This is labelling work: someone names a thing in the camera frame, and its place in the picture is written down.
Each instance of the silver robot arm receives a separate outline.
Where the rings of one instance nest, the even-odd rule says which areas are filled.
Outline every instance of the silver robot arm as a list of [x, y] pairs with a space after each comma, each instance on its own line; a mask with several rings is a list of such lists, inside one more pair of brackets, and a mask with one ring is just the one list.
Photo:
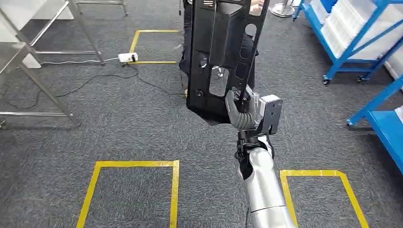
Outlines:
[[[235, 158], [248, 196], [248, 216], [254, 228], [295, 228], [274, 169], [274, 149], [269, 135], [277, 132], [282, 100], [275, 95], [259, 97], [249, 87], [243, 101], [239, 91], [229, 91], [226, 106], [238, 132]], [[249, 103], [239, 112], [237, 102]]]

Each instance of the person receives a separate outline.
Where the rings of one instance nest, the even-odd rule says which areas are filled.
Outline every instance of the person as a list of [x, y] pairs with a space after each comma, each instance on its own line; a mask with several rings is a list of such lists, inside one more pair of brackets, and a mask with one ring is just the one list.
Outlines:
[[[184, 89], [185, 96], [187, 95], [187, 83], [190, 71], [190, 58], [191, 58], [191, 39], [192, 39], [192, 3], [193, 0], [183, 0], [184, 14], [183, 14], [183, 50], [182, 50], [182, 58], [179, 62], [179, 68], [183, 71], [185, 75], [182, 76], [182, 86]], [[203, 0], [203, 3], [207, 6], [212, 6], [212, 0]], [[258, 13], [261, 10], [261, 7], [264, 4], [264, 0], [251, 0], [251, 12]], [[253, 36], [244, 34], [243, 42], [241, 47], [241, 55], [245, 53], [245, 56], [248, 55], [252, 51], [253, 45]], [[235, 74], [236, 75], [244, 75], [246, 74], [246, 67], [238, 67]], [[250, 88], [255, 87], [255, 61], [253, 61], [252, 69], [250, 71], [250, 75], [248, 78], [248, 85]]]

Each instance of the blue metal rack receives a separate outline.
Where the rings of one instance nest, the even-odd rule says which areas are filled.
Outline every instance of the blue metal rack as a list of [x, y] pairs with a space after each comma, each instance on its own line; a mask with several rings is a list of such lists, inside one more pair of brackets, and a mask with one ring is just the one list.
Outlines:
[[[335, 74], [337, 72], [365, 72], [365, 75], [359, 76], [357, 81], [361, 82], [363, 80], [369, 80], [371, 76], [378, 70], [384, 63], [385, 61], [395, 52], [399, 49], [401, 45], [403, 45], [403, 37], [397, 41], [392, 48], [385, 53], [381, 58], [377, 60], [366, 60], [366, 59], [349, 59], [351, 56], [355, 55], [362, 49], [366, 48], [370, 44], [374, 43], [377, 41], [379, 38], [382, 36], [386, 35], [390, 31], [394, 30], [401, 24], [403, 24], [403, 19], [396, 22], [394, 25], [390, 26], [388, 29], [386, 29], [384, 32], [380, 33], [376, 37], [372, 38], [362, 46], [355, 48], [357, 44], [360, 42], [360, 40], [363, 38], [363, 36], [366, 34], [368, 29], [376, 22], [376, 20], [379, 18], [379, 16], [382, 14], [382, 12], [386, 9], [386, 7], [389, 4], [403, 4], [403, 0], [372, 0], [372, 2], [376, 5], [376, 9], [372, 16], [369, 18], [369, 20], [364, 24], [363, 28], [361, 29], [360, 32], [358, 32], [357, 36], [353, 39], [353, 41], [350, 43], [350, 45], [347, 47], [347, 49], [344, 51], [344, 53], [340, 56], [340, 58], [336, 58], [335, 55], [333, 54], [332, 50], [330, 49], [328, 43], [326, 42], [325, 38], [323, 37], [322, 32], [320, 29], [322, 28], [322, 24], [320, 24], [319, 19], [317, 18], [315, 12], [313, 11], [312, 7], [310, 4], [305, 4], [304, 0], [301, 1], [300, 5], [298, 6], [297, 10], [295, 11], [294, 14], [294, 20], [298, 18], [298, 15], [301, 10], [304, 11], [305, 16], [310, 23], [314, 33], [316, 34], [317, 38], [319, 39], [319, 42], [322, 44], [323, 48], [325, 49], [326, 53], [329, 55], [330, 59], [333, 62], [332, 67], [329, 69], [329, 71], [323, 75], [323, 84], [328, 85], [330, 83], [330, 80], [333, 79]], [[343, 67], [343, 64], [345, 63], [369, 63], [371, 64], [371, 67], [369, 68], [347, 68]]]
[[403, 75], [348, 119], [347, 125], [353, 126], [362, 118], [366, 118], [399, 167], [400, 172], [403, 173], [403, 123], [395, 111], [374, 111], [402, 86]]

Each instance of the power strip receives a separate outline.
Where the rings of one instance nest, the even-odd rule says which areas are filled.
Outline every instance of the power strip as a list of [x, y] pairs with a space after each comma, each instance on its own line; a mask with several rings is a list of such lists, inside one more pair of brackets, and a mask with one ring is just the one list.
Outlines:
[[118, 55], [119, 61], [121, 63], [136, 62], [138, 61], [138, 54], [133, 53], [122, 53]]

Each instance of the yellow tape square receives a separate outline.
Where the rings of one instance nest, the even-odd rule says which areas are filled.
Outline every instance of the yellow tape square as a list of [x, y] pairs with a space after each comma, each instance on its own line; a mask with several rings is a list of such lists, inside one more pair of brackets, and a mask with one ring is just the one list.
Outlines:
[[88, 185], [86, 197], [84, 198], [80, 216], [76, 228], [83, 228], [86, 222], [89, 206], [94, 195], [96, 181], [99, 172], [103, 167], [172, 167], [172, 187], [171, 187], [171, 211], [169, 216], [169, 228], [176, 228], [178, 216], [178, 188], [179, 188], [179, 160], [174, 161], [97, 161], [94, 166], [91, 181]]
[[292, 220], [294, 221], [295, 226], [298, 228], [297, 217], [295, 215], [294, 205], [291, 199], [291, 192], [289, 190], [287, 177], [340, 177], [344, 189], [347, 193], [348, 198], [350, 199], [351, 205], [357, 215], [358, 221], [362, 228], [369, 228], [367, 221], [365, 220], [365, 216], [358, 204], [357, 198], [354, 195], [353, 189], [348, 182], [347, 175], [337, 170], [281, 170], [280, 171], [280, 181], [283, 187], [284, 197], [286, 199], [286, 204], [288, 211], [291, 215]]
[[[137, 30], [134, 33], [132, 45], [130, 46], [130, 53], [134, 52], [136, 48], [137, 41], [140, 37], [140, 33], [142, 32], [179, 32], [178, 30]], [[137, 61], [137, 62], [128, 62], [128, 64], [175, 64], [176, 61]]]

